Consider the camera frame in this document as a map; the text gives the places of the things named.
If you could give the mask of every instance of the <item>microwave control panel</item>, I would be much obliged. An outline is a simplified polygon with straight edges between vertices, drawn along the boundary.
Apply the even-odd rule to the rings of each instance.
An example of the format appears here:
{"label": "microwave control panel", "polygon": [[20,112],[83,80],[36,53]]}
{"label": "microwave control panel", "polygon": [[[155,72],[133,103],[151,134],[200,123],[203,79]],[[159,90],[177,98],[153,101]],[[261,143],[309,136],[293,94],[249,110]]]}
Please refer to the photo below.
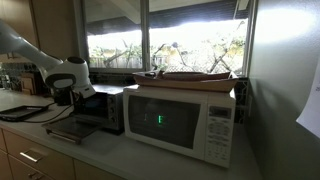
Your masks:
{"label": "microwave control panel", "polygon": [[232,108],[209,105],[205,161],[229,167],[233,133]]}

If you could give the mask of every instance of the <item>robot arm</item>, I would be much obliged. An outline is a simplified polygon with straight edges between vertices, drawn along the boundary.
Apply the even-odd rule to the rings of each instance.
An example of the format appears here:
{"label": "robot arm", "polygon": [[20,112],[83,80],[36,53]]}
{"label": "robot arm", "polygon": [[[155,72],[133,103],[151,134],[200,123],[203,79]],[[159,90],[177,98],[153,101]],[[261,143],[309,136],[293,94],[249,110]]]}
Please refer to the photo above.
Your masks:
{"label": "robot arm", "polygon": [[83,98],[95,94],[85,60],[69,57],[62,61],[49,56],[27,42],[0,19],[0,54],[9,52],[19,53],[33,62],[50,88],[71,88]]}

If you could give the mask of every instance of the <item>white wall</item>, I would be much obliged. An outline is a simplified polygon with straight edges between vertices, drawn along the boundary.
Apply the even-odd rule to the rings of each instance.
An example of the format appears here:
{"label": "white wall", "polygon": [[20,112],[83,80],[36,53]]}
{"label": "white wall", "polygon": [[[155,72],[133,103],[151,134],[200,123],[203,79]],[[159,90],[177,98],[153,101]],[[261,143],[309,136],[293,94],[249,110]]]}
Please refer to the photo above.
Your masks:
{"label": "white wall", "polygon": [[256,20],[245,125],[261,173],[266,180],[319,180],[320,139],[296,119],[320,56],[320,1],[260,0]]}

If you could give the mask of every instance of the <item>paper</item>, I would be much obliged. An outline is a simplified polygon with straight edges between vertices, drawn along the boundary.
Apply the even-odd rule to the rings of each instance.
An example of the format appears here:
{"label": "paper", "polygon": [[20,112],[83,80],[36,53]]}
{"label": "paper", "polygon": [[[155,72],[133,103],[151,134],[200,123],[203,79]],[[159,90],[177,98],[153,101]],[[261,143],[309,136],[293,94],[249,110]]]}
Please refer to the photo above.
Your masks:
{"label": "paper", "polygon": [[320,138],[320,58],[307,104],[297,122]]}

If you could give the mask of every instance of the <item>countertop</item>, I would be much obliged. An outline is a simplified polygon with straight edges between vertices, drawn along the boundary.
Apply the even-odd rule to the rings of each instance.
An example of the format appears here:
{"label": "countertop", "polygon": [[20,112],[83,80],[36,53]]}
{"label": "countertop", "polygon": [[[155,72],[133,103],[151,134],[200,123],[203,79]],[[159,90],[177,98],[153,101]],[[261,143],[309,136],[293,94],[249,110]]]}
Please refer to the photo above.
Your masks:
{"label": "countertop", "polygon": [[[53,100],[0,89],[0,102],[2,111],[20,105],[48,105]],[[48,111],[28,120],[46,120],[64,108],[66,106],[52,105]],[[235,124],[234,127],[231,164],[228,169],[132,140],[124,133],[117,136],[96,131],[83,139],[80,145],[76,145],[48,135],[41,124],[0,121],[0,128],[126,179],[262,179],[244,127],[240,124]]]}

